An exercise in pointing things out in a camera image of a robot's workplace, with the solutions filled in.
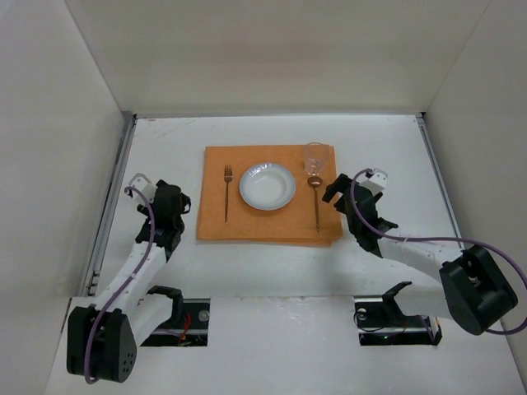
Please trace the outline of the copper spoon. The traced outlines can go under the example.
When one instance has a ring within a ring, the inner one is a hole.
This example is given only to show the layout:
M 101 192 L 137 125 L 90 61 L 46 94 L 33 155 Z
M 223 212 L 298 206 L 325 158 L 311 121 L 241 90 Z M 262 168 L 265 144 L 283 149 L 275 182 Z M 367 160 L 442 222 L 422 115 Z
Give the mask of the copper spoon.
M 308 178 L 308 184 L 313 189 L 313 193 L 314 193 L 315 226 L 316 226 L 316 231 L 319 233 L 320 232 L 320 221 L 319 221 L 318 188 L 322 185 L 322 179 L 318 175 L 311 175 Z

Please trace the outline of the clear plastic cup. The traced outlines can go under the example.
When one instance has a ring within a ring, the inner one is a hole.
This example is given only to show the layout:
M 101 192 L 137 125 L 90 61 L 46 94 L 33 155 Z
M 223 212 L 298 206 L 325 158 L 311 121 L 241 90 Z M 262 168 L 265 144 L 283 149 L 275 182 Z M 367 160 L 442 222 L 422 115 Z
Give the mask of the clear plastic cup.
M 311 142 L 303 147 L 304 170 L 309 176 L 320 175 L 329 158 L 329 145 Z

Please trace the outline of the orange cloth napkin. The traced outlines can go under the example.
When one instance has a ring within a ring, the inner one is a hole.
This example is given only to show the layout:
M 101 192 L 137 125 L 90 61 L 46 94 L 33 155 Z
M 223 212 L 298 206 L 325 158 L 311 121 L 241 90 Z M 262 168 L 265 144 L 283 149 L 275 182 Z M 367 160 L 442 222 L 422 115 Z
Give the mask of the orange cloth napkin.
M 296 181 L 293 199 L 274 211 L 260 211 L 248 206 L 239 191 L 243 173 L 251 166 L 265 162 L 283 165 Z M 226 165 L 231 165 L 233 171 L 227 223 L 224 221 Z M 314 193 L 307 179 L 302 145 L 206 147 L 197 238 L 304 245 L 329 245 L 341 239 L 342 217 L 334 210 L 332 202 L 319 203 L 320 232 L 316 231 Z

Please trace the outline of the copper fork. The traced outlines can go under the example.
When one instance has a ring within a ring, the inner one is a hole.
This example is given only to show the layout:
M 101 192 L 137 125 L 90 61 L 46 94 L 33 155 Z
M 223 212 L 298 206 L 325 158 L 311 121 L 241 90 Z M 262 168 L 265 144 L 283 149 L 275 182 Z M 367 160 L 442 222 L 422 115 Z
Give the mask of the copper fork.
M 233 171 L 231 165 L 226 165 L 224 169 L 224 182 L 225 186 L 225 211 L 224 211 L 224 221 L 228 222 L 228 212 L 229 212 L 229 187 L 230 183 L 233 180 Z

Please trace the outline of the white paper plate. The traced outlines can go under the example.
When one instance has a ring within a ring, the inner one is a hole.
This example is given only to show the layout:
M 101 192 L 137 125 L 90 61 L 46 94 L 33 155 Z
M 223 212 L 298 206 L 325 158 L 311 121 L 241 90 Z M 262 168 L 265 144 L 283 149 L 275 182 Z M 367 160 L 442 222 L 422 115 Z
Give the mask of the white paper plate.
M 296 181 L 286 167 L 276 163 L 260 163 L 241 176 L 239 191 L 243 201 L 260 211 L 285 207 L 296 194 Z

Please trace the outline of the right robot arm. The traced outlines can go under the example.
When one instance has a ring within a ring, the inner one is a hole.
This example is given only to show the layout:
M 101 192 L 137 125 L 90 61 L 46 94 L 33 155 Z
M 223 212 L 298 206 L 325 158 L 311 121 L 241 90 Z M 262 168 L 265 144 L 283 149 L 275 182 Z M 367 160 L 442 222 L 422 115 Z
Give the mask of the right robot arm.
M 518 305 L 516 293 L 493 258 L 494 254 L 501 256 L 525 279 L 510 256 L 474 239 L 465 241 L 469 249 L 451 249 L 447 244 L 455 238 L 400 234 L 398 225 L 380 217 L 376 210 L 388 175 L 379 169 L 364 169 L 358 174 L 365 180 L 340 174 L 327 186 L 322 199 L 336 200 L 335 209 L 345 215 L 350 233 L 363 250 L 438 281 L 442 286 L 438 305 L 473 335 L 491 332 L 491 326 Z

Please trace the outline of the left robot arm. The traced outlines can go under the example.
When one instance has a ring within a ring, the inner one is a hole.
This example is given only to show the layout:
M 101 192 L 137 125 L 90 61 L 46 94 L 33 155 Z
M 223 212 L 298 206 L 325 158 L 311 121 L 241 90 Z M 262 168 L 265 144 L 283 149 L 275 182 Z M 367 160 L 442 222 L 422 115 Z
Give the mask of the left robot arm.
M 153 184 L 141 174 L 124 191 L 138 202 L 146 220 L 114 280 L 68 317 L 66 369 L 88 384 L 124 382 L 138 347 L 163 324 L 178 323 L 184 316 L 181 290 L 152 281 L 180 243 L 190 198 L 176 185 L 164 180 Z

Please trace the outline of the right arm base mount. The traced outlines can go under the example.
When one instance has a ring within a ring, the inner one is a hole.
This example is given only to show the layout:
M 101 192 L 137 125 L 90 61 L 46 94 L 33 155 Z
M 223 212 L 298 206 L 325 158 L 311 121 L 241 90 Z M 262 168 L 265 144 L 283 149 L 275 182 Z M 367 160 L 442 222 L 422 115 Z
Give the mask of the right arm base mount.
M 438 346 L 441 325 L 435 318 L 404 315 L 381 296 L 354 299 L 353 321 L 361 346 Z

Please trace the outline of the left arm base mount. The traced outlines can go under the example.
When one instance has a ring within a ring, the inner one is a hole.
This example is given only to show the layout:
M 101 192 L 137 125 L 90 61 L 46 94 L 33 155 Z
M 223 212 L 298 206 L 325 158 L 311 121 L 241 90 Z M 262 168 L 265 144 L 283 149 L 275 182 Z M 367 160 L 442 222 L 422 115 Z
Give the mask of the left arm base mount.
M 142 347 L 205 347 L 208 345 L 210 299 L 189 299 L 183 312 L 154 330 Z

